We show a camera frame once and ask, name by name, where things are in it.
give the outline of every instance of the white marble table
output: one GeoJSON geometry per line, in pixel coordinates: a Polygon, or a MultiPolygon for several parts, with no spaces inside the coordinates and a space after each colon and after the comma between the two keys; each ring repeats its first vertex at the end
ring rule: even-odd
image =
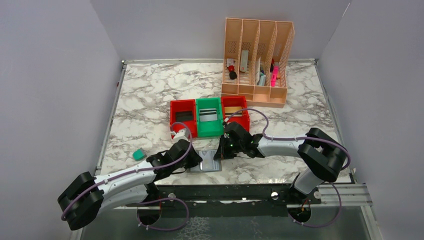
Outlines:
{"type": "MultiPolygon", "coordinates": [[[[255,107],[269,120],[268,133],[294,136],[311,127],[337,139],[328,106],[312,62],[289,62],[288,94],[284,108],[255,107]]],[[[169,149],[170,101],[219,97],[222,63],[129,64],[113,117],[113,124],[101,174],[136,165],[132,154],[143,148],[148,155],[169,149]]],[[[262,116],[250,114],[250,133],[260,133],[265,126],[262,116]]],[[[219,139],[193,142],[197,150],[218,148],[219,139]]],[[[183,173],[157,184],[263,184],[291,183],[306,168],[300,158],[273,156],[246,159],[237,157],[222,161],[222,171],[183,173]]],[[[340,173],[337,182],[348,182],[349,170],[340,173]]]]}

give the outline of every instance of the green container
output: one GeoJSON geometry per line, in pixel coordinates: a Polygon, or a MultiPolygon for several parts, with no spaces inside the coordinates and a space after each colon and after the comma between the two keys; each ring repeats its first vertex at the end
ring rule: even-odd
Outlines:
{"type": "Polygon", "coordinates": [[[197,135],[199,138],[219,137],[224,134],[223,110],[221,107],[221,98],[198,98],[196,99],[196,121],[197,135]],[[216,121],[200,121],[199,110],[216,109],[216,121]]]}

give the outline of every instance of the peach desk organizer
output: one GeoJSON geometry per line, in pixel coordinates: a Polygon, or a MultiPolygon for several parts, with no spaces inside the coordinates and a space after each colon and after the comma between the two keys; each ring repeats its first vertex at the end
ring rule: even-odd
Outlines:
{"type": "Polygon", "coordinates": [[[248,106],[282,108],[286,103],[286,65],[295,28],[290,21],[227,18],[225,22],[224,61],[221,96],[244,96],[248,106]],[[242,50],[248,50],[247,71],[240,71],[242,50]],[[235,61],[236,79],[230,79],[226,61],[235,61]],[[281,78],[271,86],[271,61],[278,66],[281,78]],[[265,86],[257,86],[256,71],[261,64],[266,74],[265,86]]]}

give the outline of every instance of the red container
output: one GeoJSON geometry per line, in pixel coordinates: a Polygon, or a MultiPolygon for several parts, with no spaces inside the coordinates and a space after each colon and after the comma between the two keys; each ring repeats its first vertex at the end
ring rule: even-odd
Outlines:
{"type": "MultiPolygon", "coordinates": [[[[225,107],[241,107],[245,109],[248,107],[245,96],[222,96],[221,97],[221,106],[222,106],[222,117],[225,120],[225,107]]],[[[243,126],[246,131],[249,132],[251,119],[249,117],[248,111],[243,111],[242,116],[233,116],[228,123],[237,122],[243,126]]]]}
{"type": "MultiPolygon", "coordinates": [[[[190,129],[192,137],[196,138],[198,136],[198,128],[196,122],[196,101],[194,99],[171,101],[169,127],[171,127],[173,123],[177,122],[177,113],[182,112],[191,112],[192,120],[182,122],[190,129]]],[[[183,128],[183,125],[176,124],[173,128],[173,131],[177,133],[183,128]]]]}

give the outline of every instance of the green block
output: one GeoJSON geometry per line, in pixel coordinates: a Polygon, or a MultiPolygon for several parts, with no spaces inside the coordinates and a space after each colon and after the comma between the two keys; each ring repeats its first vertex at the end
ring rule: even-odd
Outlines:
{"type": "Polygon", "coordinates": [[[219,137],[222,134],[224,134],[223,110],[221,107],[221,98],[212,97],[212,98],[196,99],[196,122],[197,122],[197,136],[199,138],[219,137]],[[217,120],[200,121],[199,110],[201,109],[216,109],[217,120]]]}
{"type": "Polygon", "coordinates": [[[144,154],[144,152],[142,151],[142,149],[140,148],[140,149],[138,149],[137,151],[135,151],[133,154],[132,154],[132,157],[136,160],[136,161],[140,161],[140,160],[142,160],[142,159],[144,159],[145,158],[145,154],[144,154]]]}

